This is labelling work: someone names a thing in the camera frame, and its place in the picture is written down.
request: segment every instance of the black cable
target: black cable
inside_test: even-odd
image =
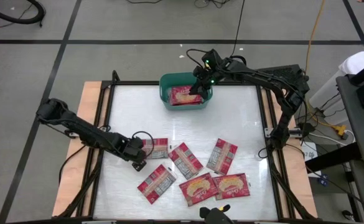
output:
[[[234,40],[234,47],[233,47],[233,51],[230,56],[232,56],[234,54],[234,51],[236,50],[238,31],[240,31],[241,18],[243,17],[244,3],[245,3],[245,0],[243,0],[243,5],[241,6],[240,18],[238,19],[236,39]]]
[[[313,113],[313,115],[312,115],[309,119],[305,120],[305,122],[308,122],[308,121],[309,121],[310,119],[312,119],[313,117],[318,118],[317,112],[319,112],[319,110],[316,110],[316,111]],[[297,120],[297,119],[301,119],[301,118],[303,118],[303,117],[305,117],[305,116],[306,116],[306,114],[305,114],[305,115],[302,115],[302,116],[299,116],[299,117],[297,117],[297,118],[295,118],[295,120]]]
[[[143,2],[132,2],[130,0],[126,0],[126,1],[129,2],[129,3],[132,3],[132,4],[144,4],[144,3],[157,4],[157,3],[161,2],[162,0],[157,0],[157,1],[154,1],[154,2],[147,2],[147,1],[143,1]]]
[[[40,3],[40,2],[38,2],[41,6],[42,6],[42,8],[44,9],[44,16],[43,16],[43,18],[39,21],[39,27],[42,27],[43,26],[43,21],[44,21],[44,19],[45,19],[45,16],[46,16],[46,8],[45,8],[45,6],[42,4],[42,3]]]
[[[62,180],[62,174],[63,174],[63,168],[65,164],[75,155],[77,155],[86,145],[83,145],[81,148],[79,148],[76,152],[74,152],[70,157],[68,157],[61,166],[59,172],[58,172],[58,184],[60,185],[60,181]]]
[[[326,182],[330,182],[331,184],[333,184],[334,186],[338,187],[340,190],[342,190],[343,192],[345,192],[346,194],[348,194],[349,196],[351,196],[353,199],[359,201],[360,203],[362,203],[362,205],[364,205],[364,201],[362,201],[360,198],[356,197],[355,195],[349,193],[347,190],[341,188],[339,185],[337,185],[335,182],[331,181],[330,179],[325,179],[323,178],[321,175],[316,174],[315,172],[313,172],[310,168],[308,168],[306,166],[306,169],[311,171],[313,174],[315,174],[316,176],[320,177],[322,180],[326,181]]]
[[[304,156],[304,158],[305,158],[305,153],[304,152],[302,152],[302,150],[301,149],[299,149],[298,147],[296,147],[296,146],[293,146],[293,145],[291,145],[291,144],[286,144],[286,146],[291,146],[291,147],[293,147],[294,149],[297,149],[300,153],[302,153],[302,155]],[[266,149],[266,147],[264,147],[264,148],[262,148],[262,149],[260,149],[259,150],[259,152],[258,152],[258,157],[259,158],[261,158],[261,159],[265,159],[265,158],[267,158],[268,157],[268,155],[266,155],[266,156],[261,156],[261,152],[263,151],[263,150],[265,150]]]
[[[52,128],[53,130],[57,131],[58,133],[61,133],[61,134],[64,134],[65,136],[67,136],[67,137],[70,137],[67,134],[65,134],[65,132],[63,132],[63,131],[61,131],[61,130],[59,130],[57,128],[54,128],[54,127],[50,126],[49,124],[45,124],[45,125],[48,126],[48,127],[50,127],[50,128]]]
[[[286,146],[291,146],[291,147],[297,149],[300,153],[302,153],[302,155],[304,156],[304,159],[305,159],[305,153],[302,151],[302,149],[299,149],[298,147],[293,146],[292,144],[286,144]]]
[[[306,97],[304,97],[304,105],[305,105],[305,121],[307,121],[307,104],[306,104]],[[305,126],[306,126],[306,122],[304,123],[304,125],[302,126],[302,133],[305,133]]]
[[[204,51],[204,50],[199,50],[199,49],[188,49],[187,51],[186,51],[186,55],[188,56],[188,58],[189,59],[191,59],[193,62],[195,62],[197,65],[199,65],[201,68],[203,68],[202,67],[202,65],[198,62],[198,61],[196,61],[194,58],[192,58],[190,55],[189,55],[189,52],[190,51],[198,51],[198,52],[203,52],[203,53],[208,53],[207,51]]]
[[[323,109],[323,107],[325,107],[328,102],[330,102],[335,97],[339,96],[339,94],[340,94],[340,92],[338,92],[335,96],[331,97],[331,99],[327,100],[319,109],[320,110]]]
[[[263,150],[265,150],[265,149],[266,149],[266,147],[264,147],[264,148],[262,148],[262,149],[260,149],[260,150],[259,150],[259,152],[258,152],[258,157],[259,157],[259,158],[261,158],[261,159],[265,159],[265,158],[267,158],[267,157],[268,157],[268,155],[266,155],[266,156],[264,156],[264,157],[262,157],[262,156],[261,156],[261,151],[263,151]]]
[[[101,129],[101,128],[106,128],[106,132],[108,132],[108,131],[110,131],[111,130],[111,126],[110,125],[104,125],[104,126],[102,126],[102,127],[100,127],[99,129]],[[73,157],[73,156],[75,156],[75,155],[77,155],[84,147],[85,147],[86,145],[83,145],[81,148],[79,148],[76,152],[74,152],[70,157],[68,157],[64,162],[63,162],[63,164],[62,164],[62,166],[61,166],[61,168],[60,168],[60,170],[59,170],[59,172],[58,172],[58,184],[60,185],[60,181],[61,181],[61,179],[62,179],[62,174],[63,174],[63,168],[64,168],[64,166],[65,166],[65,164]]]
[[[313,126],[313,128],[316,128],[319,125],[319,117],[317,115],[315,117],[316,117],[316,124]]]
[[[230,0],[225,0],[224,2],[218,2],[215,0],[208,0],[208,1],[212,2],[218,9],[220,9],[223,7],[224,4],[226,4]]]
[[[4,19],[6,21],[9,21],[9,22],[17,23],[17,24],[34,24],[36,22],[42,21],[42,19],[45,16],[45,11],[44,11],[44,8],[42,7],[42,5],[35,0],[27,0],[27,1],[30,2],[32,5],[34,5],[38,9],[37,15],[34,16],[33,18],[30,18],[30,19],[21,19],[21,17],[13,18],[13,17],[5,15],[1,12],[0,12],[0,18]]]
[[[147,134],[147,135],[151,138],[151,142],[152,142],[152,149],[151,149],[151,151],[149,152],[149,154],[147,154],[147,155],[146,155],[146,158],[147,158],[147,157],[149,157],[149,156],[152,154],[152,152],[153,152],[153,150],[154,150],[154,139],[152,138],[151,134],[149,134],[149,133],[147,133],[147,132],[145,132],[145,131],[137,131],[137,132],[135,132],[135,133],[132,135],[132,138],[133,138],[136,134],[139,134],[139,133]]]
[[[18,19],[21,19],[21,17],[30,9],[32,7],[32,4],[26,9],[26,10],[24,10],[24,12],[22,12],[22,14],[21,14],[21,16],[19,16],[18,17]],[[7,26],[11,26],[11,25],[13,25],[14,24],[14,22],[11,22],[11,23],[9,23],[9,24],[6,24],[6,25],[3,25],[3,26],[0,26],[0,28],[3,28],[3,27],[7,27]]]
[[[197,5],[198,1],[204,2],[204,5],[202,5],[202,6]],[[195,0],[194,6],[201,9],[201,8],[205,8],[205,7],[209,6],[209,4],[212,2],[218,9],[220,9],[223,7],[224,4],[226,4],[229,1],[230,0],[225,0],[224,2],[219,2],[219,1],[215,1],[215,0]]]
[[[340,109],[340,110],[337,110],[337,111],[334,111],[334,113],[332,113],[332,114],[330,114],[330,115],[327,115],[327,116],[324,116],[325,118],[328,118],[329,116],[333,116],[333,115],[335,115],[337,112],[341,112],[341,111],[344,111],[345,110],[345,108],[343,108],[343,109]]]

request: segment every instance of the black metal frame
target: black metal frame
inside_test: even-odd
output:
[[[103,81],[102,85],[101,85],[101,89],[100,89],[100,95],[99,95],[99,102],[98,102],[98,110],[96,111],[96,117],[95,117],[95,122],[97,120],[97,123],[95,123],[95,125],[97,126],[99,123],[99,119],[100,119],[100,114],[101,114],[101,108],[103,107],[103,100],[104,100],[104,94],[105,94],[105,90],[110,86],[110,95],[108,98],[108,104],[107,104],[107,109],[106,109],[106,114],[105,114],[105,123],[104,125],[108,125],[108,122],[110,121],[110,111],[111,111],[111,105],[112,105],[112,100],[113,100],[113,95],[114,95],[114,88],[116,85],[159,85],[159,81],[120,81],[119,78],[116,79],[115,81]],[[258,102],[259,102],[259,110],[261,113],[261,119],[262,119],[262,124],[263,124],[263,129],[267,128],[267,122],[266,122],[266,115],[264,113],[264,105],[263,105],[263,99],[262,99],[262,92],[261,92],[261,87],[258,85],[253,85],[251,83],[240,83],[240,82],[221,82],[218,85],[221,86],[255,86],[257,89],[257,94],[258,94]],[[270,97],[270,102],[269,102],[269,110],[271,112],[271,116],[272,116],[272,123],[273,126],[277,125],[277,120],[276,120],[276,115],[274,113],[274,107],[273,107],[273,101],[271,100]],[[273,158],[273,154],[268,152],[268,162],[272,162],[274,161]],[[287,178],[287,172],[286,172],[286,166],[285,166],[285,161],[284,161],[284,156],[282,154],[282,151],[278,151],[278,157],[279,157],[279,163],[282,164],[281,165],[281,173],[284,177],[284,180],[286,180],[286,182],[288,183],[288,178]],[[85,166],[85,174],[87,171],[90,171],[90,167],[91,167],[91,163],[92,163],[92,159],[93,159],[93,153],[92,155],[88,158],[88,161],[86,162],[86,166]],[[100,150],[99,151],[99,155],[97,158],[97,163],[99,163],[99,166],[101,167],[102,162],[103,162],[103,151]],[[98,175],[98,177],[96,178],[96,180],[94,181],[93,184],[93,190],[92,190],[92,194],[91,194],[91,200],[90,200],[90,207],[89,207],[89,213],[88,216],[92,216],[94,209],[95,209],[95,200],[96,200],[96,196],[97,196],[97,190],[98,190],[98,181],[100,178],[100,174]],[[278,219],[283,218],[282,217],[282,206],[281,206],[281,198],[280,198],[280,194],[279,194],[279,188],[278,188],[278,184],[276,179],[272,176],[271,177],[271,181],[272,181],[272,185],[273,185],[273,192],[274,192],[274,199],[275,199],[275,204],[276,204],[276,211],[277,211],[277,215],[278,215]],[[295,213],[294,213],[294,208],[292,206],[292,203],[288,200],[287,201],[289,203],[289,214],[290,217],[295,217]],[[152,223],[152,221],[139,221],[139,223]]]
[[[103,107],[104,95],[105,95],[105,91],[107,90],[107,88],[110,88],[110,94],[108,97],[108,102],[107,102],[107,107],[106,107],[104,125],[108,125],[108,123],[110,121],[110,112],[112,109],[114,89],[115,89],[116,85],[158,85],[158,84],[159,84],[158,81],[120,81],[118,75],[114,71],[113,80],[102,81],[102,83],[101,83],[98,105],[97,105],[96,115],[95,115],[95,125],[98,125],[100,122],[101,109]],[[263,125],[263,135],[265,138],[264,129],[267,128],[268,125],[267,125],[266,113],[264,112],[265,108],[264,108],[264,103],[263,103],[263,95],[262,95],[261,87],[259,85],[253,85],[251,83],[240,83],[240,82],[221,82],[218,85],[221,85],[221,86],[255,86],[256,87],[256,92],[258,95],[259,111],[261,113],[261,121],[262,121],[262,125]],[[275,126],[277,124],[277,119],[276,119],[276,114],[274,112],[274,106],[273,106],[273,101],[271,98],[271,92],[269,90],[266,90],[266,99],[268,101],[269,113],[271,115],[272,125]],[[273,154],[269,150],[267,151],[267,153],[268,153],[269,164],[273,163],[274,162]],[[101,170],[101,165],[103,162],[103,154],[104,154],[104,151],[100,150],[97,161],[96,161],[98,163],[96,165],[99,165],[100,170]],[[278,151],[277,154],[278,154],[278,160],[279,160],[280,170],[281,170],[283,179],[288,184],[284,155],[283,155],[282,151]],[[88,174],[90,173],[92,159],[93,159],[93,151],[92,151],[92,154],[89,156],[89,158],[87,158],[84,176],[86,175],[86,173],[88,173]],[[27,222],[17,222],[17,223],[13,223],[13,224],[35,224],[35,223],[73,224],[73,223],[93,221],[92,215],[93,215],[93,211],[95,209],[95,200],[96,200],[96,195],[97,195],[97,190],[98,190],[99,178],[100,178],[100,174],[97,176],[97,178],[93,182],[93,189],[92,189],[92,194],[91,194],[88,216],[85,216],[85,217],[79,216],[78,217],[78,215],[77,215],[77,217],[54,218],[54,219],[50,219],[50,220],[34,220],[34,221],[27,221]],[[276,212],[277,212],[279,222],[286,222],[286,223],[291,223],[291,224],[295,224],[295,223],[296,224],[304,224],[304,223],[307,223],[307,224],[311,224],[311,223],[313,223],[313,224],[315,224],[315,223],[318,223],[318,224],[343,224],[343,223],[337,223],[337,222],[323,222],[323,221],[319,221],[319,220],[296,219],[294,207],[292,206],[291,201],[287,197],[286,197],[286,199],[287,199],[287,205],[288,205],[290,218],[283,217],[279,187],[278,187],[278,183],[277,183],[276,179],[273,176],[271,176],[271,182],[272,182],[272,186],[273,186],[273,194],[274,194]],[[82,210],[83,210],[83,203],[84,203],[84,200],[82,200],[80,202],[80,204],[78,205],[79,210],[77,209],[77,212],[80,211],[81,215],[82,215]],[[235,223],[244,223],[244,224],[255,223],[255,222],[241,222],[238,220],[234,220],[234,221],[235,221]],[[172,223],[173,224],[173,223],[181,223],[181,221],[156,221],[156,220],[126,221],[126,220],[124,220],[124,221],[117,221],[117,223],[151,223],[151,224],[155,224],[155,223],[158,223],[158,224],[170,223],[171,224]],[[204,224],[204,222],[196,222],[196,221],[191,221],[190,223],[203,223]]]

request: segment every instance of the teal bin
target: teal bin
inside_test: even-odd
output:
[[[171,106],[168,103],[168,89],[174,86],[193,85],[197,78],[191,72],[165,74],[159,80],[159,96],[168,110],[197,110],[205,108],[212,97],[212,87],[208,93],[208,99],[200,105]]]

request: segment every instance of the food packet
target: food packet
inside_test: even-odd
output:
[[[165,159],[168,158],[168,139],[160,138],[154,140],[154,149],[152,149],[151,139],[143,139],[142,150],[148,155],[151,150],[152,153],[147,157],[147,159]]]
[[[153,204],[176,180],[176,175],[164,165],[160,165],[152,172],[138,189]]]
[[[169,91],[169,104],[172,106],[178,105],[198,105],[202,103],[200,95],[189,95],[192,86],[175,86]]]
[[[168,156],[174,161],[176,167],[187,180],[197,175],[203,169],[203,165],[201,165],[200,161],[198,161],[184,142],[170,152]]]
[[[213,182],[217,186],[219,192],[215,196],[217,200],[250,195],[245,174],[214,177]]]
[[[236,152],[236,145],[218,139],[208,160],[207,167],[217,174],[226,175]]]
[[[218,189],[209,173],[184,182],[179,187],[186,198],[188,206],[202,202],[218,193]]]

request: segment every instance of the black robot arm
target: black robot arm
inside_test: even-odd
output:
[[[233,80],[243,83],[249,82],[270,89],[274,93],[278,104],[281,106],[282,115],[278,125],[270,134],[268,146],[270,153],[275,149],[281,150],[289,139],[288,124],[300,105],[305,103],[305,93],[309,91],[309,87],[306,83],[307,77],[304,75],[304,72],[300,71],[293,77],[277,76],[248,68],[245,59],[240,56],[231,56],[230,58],[222,59],[213,49],[208,52],[190,49],[187,53],[193,50],[205,53],[202,57],[205,66],[201,66],[201,64],[187,54],[189,58],[198,63],[198,66],[193,72],[193,75],[197,77],[197,81],[190,89],[191,95],[201,95],[204,99],[207,99],[208,91],[211,86],[222,80]],[[290,190],[289,186],[283,181],[282,175],[278,172],[273,159],[269,159],[269,169],[271,175],[285,191],[286,196],[291,200],[292,204],[294,204],[302,219],[316,220],[317,218],[313,217],[302,206],[294,193]],[[231,223],[229,219],[218,218],[219,216],[225,217],[226,215],[219,212],[217,208],[211,210],[209,214],[208,217],[213,214],[216,219],[206,217],[205,221],[208,224]]]
[[[252,70],[245,65],[245,59],[237,57],[222,59],[216,50],[206,52],[202,57],[205,66],[197,66],[194,76],[197,81],[190,89],[191,95],[201,95],[208,98],[208,90],[212,85],[222,80],[233,80],[238,82],[249,82],[270,89],[276,96],[281,106],[282,115],[278,125],[270,134],[270,146],[273,149],[282,149],[289,138],[288,124],[295,112],[304,102],[305,93],[309,91],[307,77],[297,74],[294,77],[280,77],[264,72]]]
[[[146,164],[146,153],[142,150],[143,142],[140,138],[127,138],[119,133],[104,132],[68,110],[67,104],[61,100],[47,100],[39,106],[36,115],[42,124],[60,124],[77,133],[82,144],[88,147],[104,149],[125,161],[133,161],[133,167],[137,171]]]

